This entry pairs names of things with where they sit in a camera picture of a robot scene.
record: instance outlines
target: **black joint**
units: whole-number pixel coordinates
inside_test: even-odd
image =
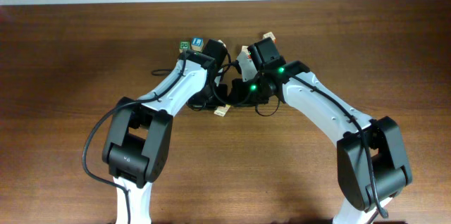
[[[110,174],[135,182],[138,188],[154,182],[166,163],[172,121],[173,116],[166,111],[143,105],[123,108],[114,114],[102,152]],[[146,139],[129,131],[129,127],[140,126],[148,128]]]
[[[375,206],[366,153],[359,133],[345,133],[337,142],[338,184],[346,199],[360,211]],[[412,182],[412,171],[399,127],[389,117],[371,121],[364,129],[378,153],[371,157],[380,201],[398,195]]]
[[[247,47],[247,50],[257,70],[273,70],[286,64],[270,37]]]
[[[186,59],[195,63],[198,63],[203,69],[207,69],[209,72],[213,71],[216,67],[215,58],[207,56],[197,51],[186,50]]]
[[[204,55],[207,55],[209,57],[214,58],[216,68],[219,68],[226,58],[228,51],[227,48],[224,47],[224,44],[210,39],[204,46],[204,49],[202,49],[202,53]]]

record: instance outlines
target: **wood grain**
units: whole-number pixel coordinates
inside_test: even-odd
[[[138,97],[171,68],[178,42],[241,45],[273,31],[346,102],[400,125],[414,183],[392,220],[451,218],[451,0],[306,0],[7,6],[0,24],[0,223],[107,223],[115,189],[91,180],[82,146],[122,96]],[[226,82],[237,77],[227,75]],[[274,102],[263,111],[275,108]],[[100,153],[107,126],[88,154]],[[232,108],[225,118],[184,108],[155,182],[157,223],[303,223],[342,203],[335,149],[298,111],[270,118]]]

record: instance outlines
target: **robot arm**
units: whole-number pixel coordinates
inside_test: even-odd
[[[389,117],[374,120],[352,108],[325,88],[306,65],[286,63],[271,39],[248,50],[256,70],[262,73],[261,98],[276,95],[301,111],[337,147],[338,183],[346,199],[333,223],[372,223],[377,216],[375,206],[380,203],[379,209],[384,211],[383,205],[412,182],[396,122]],[[378,153],[369,156],[369,147]]]
[[[214,107],[225,98],[226,88],[223,87],[219,98],[215,92],[216,84],[212,82],[227,51],[224,51],[222,44],[209,44],[202,53],[186,51],[186,60],[179,60],[171,74],[140,100],[154,98],[168,89],[165,95],[138,106],[127,106],[114,114],[102,160],[109,165],[114,182],[129,191],[130,202],[128,206],[123,191],[118,189],[117,224],[127,223],[129,218],[131,223],[151,223],[149,201],[152,183],[166,163],[173,117],[177,112],[190,101]],[[356,123],[371,148],[379,150],[371,160],[382,206],[412,182],[399,127],[388,117],[374,120],[352,108],[325,88],[315,74],[299,61],[286,63],[270,38],[249,46],[248,51],[250,57],[243,61],[247,63],[246,68],[252,71],[245,73],[248,78],[254,76],[256,80],[245,82],[235,79],[228,101],[234,97],[242,100],[247,95],[252,98],[240,103],[243,106],[255,106],[266,103],[269,97],[276,95],[283,103],[307,116],[337,147],[338,182],[346,199],[333,223],[371,223],[376,216],[376,201],[371,191],[369,167]],[[183,63],[183,76],[172,85],[180,75]],[[241,70],[244,68],[238,65],[239,72],[243,73]],[[251,95],[250,89],[256,91]],[[352,121],[337,104],[320,92],[327,94],[350,113]],[[132,99],[124,97],[118,106],[129,101]],[[139,127],[148,129],[145,140],[129,130]]]

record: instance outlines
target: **black cable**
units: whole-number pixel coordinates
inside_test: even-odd
[[[378,215],[379,215],[379,212],[378,211],[376,211],[376,212],[374,212],[374,214],[371,216],[371,218],[366,222],[366,224],[372,224],[374,221],[375,221],[375,219],[378,217]]]
[[[365,154],[366,154],[366,161],[368,163],[368,170],[369,170],[369,178],[370,178],[370,182],[371,182],[371,189],[372,189],[372,192],[373,192],[373,197],[374,197],[374,201],[375,201],[375,204],[376,204],[376,208],[378,209],[378,212],[381,214],[382,218],[388,218],[388,212],[387,212],[387,210],[385,210],[381,206],[381,202],[379,201],[379,198],[378,198],[378,193],[377,193],[377,189],[376,189],[376,178],[375,178],[375,175],[374,175],[373,162],[371,160],[371,153],[369,151],[369,145],[368,145],[368,142],[366,141],[364,131],[360,127],[359,123],[356,121],[355,117],[352,116],[349,112],[347,112],[347,110],[345,108],[343,108],[343,106],[341,106],[341,104],[338,103],[338,101],[336,101],[334,98],[330,97],[328,94],[322,92],[317,87],[310,85],[309,83],[307,83],[303,79],[297,77],[296,75],[292,75],[290,73],[287,73],[287,75],[292,77],[292,78],[294,78],[295,80],[301,82],[302,84],[306,85],[307,87],[309,87],[311,89],[310,90],[311,92],[317,92],[318,94],[320,94],[323,97],[327,98],[329,101],[333,102],[345,114],[345,116],[347,116],[350,119],[350,122],[352,122],[355,125],[355,127],[359,131],[360,138],[362,140],[362,144],[364,145]]]
[[[280,99],[279,99],[278,102],[277,102],[277,108],[276,108],[276,110],[273,111],[273,113],[271,113],[271,114],[269,114],[269,115],[264,115],[264,114],[261,114],[261,113],[259,112],[259,104],[255,104],[255,112],[257,112],[257,114],[259,114],[260,116],[272,116],[272,115],[274,115],[274,114],[277,112],[277,110],[279,109],[279,106],[280,106]]]
[[[172,69],[156,69],[151,72],[153,76],[167,76],[172,72]]]
[[[116,107],[112,108],[103,117],[101,117],[100,120],[96,123],[96,125],[92,128],[91,133],[87,137],[87,140],[86,140],[86,143],[85,143],[85,147],[83,148],[82,165],[83,165],[83,170],[86,172],[86,174],[88,174],[94,180],[97,180],[99,182],[103,182],[103,183],[105,183],[107,185],[114,186],[114,187],[116,187],[118,189],[121,189],[123,191],[123,193],[125,195],[125,204],[127,206],[128,224],[130,224],[130,221],[131,221],[130,200],[128,198],[128,191],[127,191],[127,189],[124,186],[117,185],[114,182],[111,182],[111,181],[108,181],[108,180],[103,179],[101,177],[98,177],[98,176],[94,175],[93,173],[91,173],[91,171],[89,171],[89,169],[87,168],[87,164],[86,164],[86,155],[87,155],[87,150],[89,149],[89,144],[91,144],[92,138],[94,137],[95,133],[100,128],[100,126],[106,121],[106,119],[108,119],[114,113],[118,112],[119,110],[121,110],[123,108],[127,108],[129,106],[134,106],[134,105],[137,105],[137,104],[143,104],[143,103],[147,103],[147,102],[150,102],[150,101],[156,101],[156,100],[160,99],[162,96],[164,96],[165,94],[167,94],[175,86],[175,84],[177,84],[177,82],[180,80],[180,78],[183,76],[183,73],[185,72],[185,67],[186,67],[186,51],[183,52],[183,66],[182,66],[182,70],[179,72],[177,78],[169,85],[168,88],[166,88],[164,91],[162,91],[162,93],[157,94],[155,97],[152,97],[150,99],[135,100],[135,101],[131,101],[129,103],[126,103],[126,104],[123,104],[123,105],[116,106]]]
[[[226,64],[227,68],[218,73],[217,76],[223,76],[225,73],[227,73],[227,71],[230,69],[231,65],[232,65],[232,57],[230,56],[230,54],[227,52],[227,58],[228,58],[228,63]]]
[[[222,66],[216,71],[216,73],[214,74],[214,76],[211,78],[211,79],[212,79],[211,90],[212,90],[214,96],[215,96],[220,102],[222,102],[223,104],[227,104],[227,105],[230,105],[230,106],[239,106],[239,105],[245,103],[245,102],[246,102],[247,100],[249,100],[249,98],[251,97],[252,91],[249,90],[248,93],[247,93],[247,96],[246,96],[242,101],[239,101],[239,102],[237,102],[236,104],[232,104],[232,103],[230,103],[229,101],[226,101],[226,100],[222,99],[222,98],[218,95],[218,93],[216,93],[216,87],[215,87],[215,85],[214,85],[214,78],[218,75],[218,72],[219,72],[220,69],[222,69],[222,68],[224,68],[224,67],[226,67],[226,66],[229,66],[229,67],[230,67],[230,66],[233,66],[233,67],[236,68],[237,64],[238,64],[238,62],[237,62],[237,61],[234,61],[234,62],[232,62],[232,63],[222,65]],[[255,75],[255,77],[254,77],[252,80],[250,80],[250,83],[251,83],[251,84],[254,83],[259,77],[260,77],[260,74],[257,73],[257,74]]]
[[[206,102],[204,102],[204,105],[202,105],[202,107],[200,108],[195,108],[193,105],[188,104],[188,102],[186,103],[186,106],[188,106],[188,108],[191,108],[193,111],[202,111],[206,107]]]

